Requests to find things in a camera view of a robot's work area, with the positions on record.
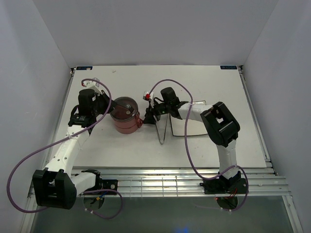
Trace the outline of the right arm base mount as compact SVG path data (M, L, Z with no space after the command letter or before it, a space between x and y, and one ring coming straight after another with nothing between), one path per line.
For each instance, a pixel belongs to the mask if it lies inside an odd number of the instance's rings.
M241 172L227 179L224 176L213 180L205 180L199 184L204 188L205 194L246 194L247 193L247 184L246 179L241 177Z

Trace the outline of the pink lunch bowl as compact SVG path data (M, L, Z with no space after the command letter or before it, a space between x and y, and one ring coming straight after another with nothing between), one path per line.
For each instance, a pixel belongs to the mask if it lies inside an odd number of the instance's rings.
M143 125L143 120L140 118L140 112L137 112L134 116L131 116L129 119L125 120L119 120L119 119L114 119L114 125L119 126L119 125L127 125L127 126L133 126L137 125L138 128L140 128Z
M137 125L133 125L133 126L119 125L119 126L116 126L116 130L122 134L131 134L138 130L138 126Z

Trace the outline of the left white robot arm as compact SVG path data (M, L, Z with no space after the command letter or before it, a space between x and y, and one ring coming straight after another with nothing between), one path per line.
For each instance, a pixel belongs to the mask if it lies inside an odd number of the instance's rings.
M99 172L89 169L72 176L74 162L92 133L97 116L110 113L109 96L96 87L81 90L78 105L71 113L64 141L43 170L36 170L32 182L36 203L43 207L71 209L85 191L98 194L103 189Z

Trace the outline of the grey transparent top lid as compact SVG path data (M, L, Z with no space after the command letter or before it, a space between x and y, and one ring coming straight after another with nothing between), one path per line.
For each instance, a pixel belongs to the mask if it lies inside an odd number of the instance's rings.
M131 97L119 97L114 100L115 107L110 116L119 122L126 122L138 114L138 104Z

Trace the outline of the metal tongs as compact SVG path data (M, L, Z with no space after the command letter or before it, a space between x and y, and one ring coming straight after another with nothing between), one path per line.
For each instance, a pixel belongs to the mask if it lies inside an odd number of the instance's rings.
M169 118L170 118L169 114L162 115L160 117L160 120L157 121L155 124L156 134L160 145L164 145L165 143L166 133L169 125Z

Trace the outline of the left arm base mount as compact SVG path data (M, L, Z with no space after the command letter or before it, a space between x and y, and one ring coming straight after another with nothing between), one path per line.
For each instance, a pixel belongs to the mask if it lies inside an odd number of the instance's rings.
M101 195L116 195L117 193L114 191L118 190L118 180L108 179L103 180L100 179L98 189L105 189L105 191L101 191Z

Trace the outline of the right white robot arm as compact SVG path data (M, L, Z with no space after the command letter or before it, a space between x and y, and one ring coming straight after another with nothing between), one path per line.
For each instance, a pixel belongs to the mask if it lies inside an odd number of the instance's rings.
M245 194L247 182L241 177L236 160L236 140L240 125L223 102L203 105L180 101L171 87L161 90L162 99L145 92L143 99L149 106L145 124L156 124L161 115L169 114L184 121L202 122L211 141L216 145L219 157L219 174L215 179L204 178L200 186L205 194Z

